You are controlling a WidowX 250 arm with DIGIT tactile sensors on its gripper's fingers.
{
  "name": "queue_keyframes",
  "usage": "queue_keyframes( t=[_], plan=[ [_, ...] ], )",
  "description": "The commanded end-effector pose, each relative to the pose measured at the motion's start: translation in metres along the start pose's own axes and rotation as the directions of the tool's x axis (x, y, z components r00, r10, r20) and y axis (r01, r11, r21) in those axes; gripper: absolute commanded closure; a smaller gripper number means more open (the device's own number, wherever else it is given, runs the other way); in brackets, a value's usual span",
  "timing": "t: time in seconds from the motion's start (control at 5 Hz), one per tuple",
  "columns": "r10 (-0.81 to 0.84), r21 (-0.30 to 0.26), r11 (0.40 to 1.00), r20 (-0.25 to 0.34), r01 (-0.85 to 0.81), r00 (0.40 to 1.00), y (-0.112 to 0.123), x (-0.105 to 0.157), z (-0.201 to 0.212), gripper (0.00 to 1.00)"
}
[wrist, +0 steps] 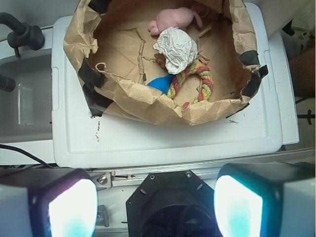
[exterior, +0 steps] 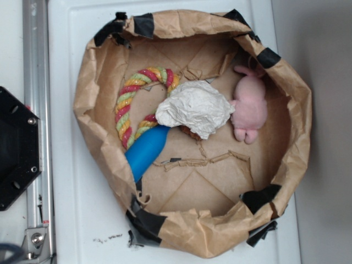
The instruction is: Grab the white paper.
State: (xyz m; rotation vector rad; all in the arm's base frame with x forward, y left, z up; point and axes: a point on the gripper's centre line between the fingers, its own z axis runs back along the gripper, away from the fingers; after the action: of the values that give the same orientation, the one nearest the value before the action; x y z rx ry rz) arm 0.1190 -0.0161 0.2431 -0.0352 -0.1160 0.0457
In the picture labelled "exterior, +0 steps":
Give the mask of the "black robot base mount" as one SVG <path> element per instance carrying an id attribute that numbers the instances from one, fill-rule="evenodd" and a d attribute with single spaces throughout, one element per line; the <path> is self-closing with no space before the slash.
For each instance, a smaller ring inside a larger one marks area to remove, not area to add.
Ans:
<path id="1" fill-rule="evenodd" d="M 39 119 L 1 87 L 1 211 L 41 173 Z"/>

